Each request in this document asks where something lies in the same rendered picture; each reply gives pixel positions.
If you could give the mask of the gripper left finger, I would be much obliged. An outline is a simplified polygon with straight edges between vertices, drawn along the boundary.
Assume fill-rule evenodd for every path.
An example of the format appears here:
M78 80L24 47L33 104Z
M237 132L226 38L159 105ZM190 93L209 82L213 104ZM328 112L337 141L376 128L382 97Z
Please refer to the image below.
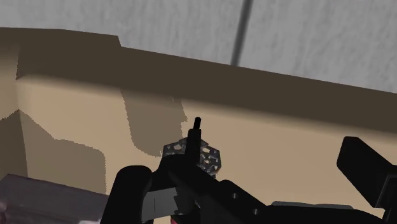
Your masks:
M188 131L183 155L169 159L169 177L200 207L200 224L270 224L267 206L229 180L218 181L197 166L201 118Z

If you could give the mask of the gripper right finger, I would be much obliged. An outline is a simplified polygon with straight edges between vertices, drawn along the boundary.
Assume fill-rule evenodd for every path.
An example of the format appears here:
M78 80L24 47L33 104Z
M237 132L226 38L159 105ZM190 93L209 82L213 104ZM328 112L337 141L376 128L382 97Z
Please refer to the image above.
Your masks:
M397 165L360 138L345 136L337 167L373 208L385 210L386 224L397 224Z

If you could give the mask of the dark grey box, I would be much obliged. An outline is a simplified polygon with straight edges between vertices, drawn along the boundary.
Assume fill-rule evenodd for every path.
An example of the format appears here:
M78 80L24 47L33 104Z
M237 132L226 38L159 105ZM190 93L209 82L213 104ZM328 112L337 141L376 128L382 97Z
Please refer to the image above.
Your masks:
M8 174L0 179L0 224L79 224L98 221L108 196Z

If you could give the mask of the black white speckled hexagonal object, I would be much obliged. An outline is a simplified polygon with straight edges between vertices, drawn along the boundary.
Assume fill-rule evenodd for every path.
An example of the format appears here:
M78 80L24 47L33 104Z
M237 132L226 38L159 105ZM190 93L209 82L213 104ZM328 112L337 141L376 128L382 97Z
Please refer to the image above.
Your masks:
M163 148L162 157L175 154L184 154L187 138L182 138L178 142L166 144ZM216 148L209 146L204 140L200 141L200 160L198 166L215 178L221 169L220 152Z

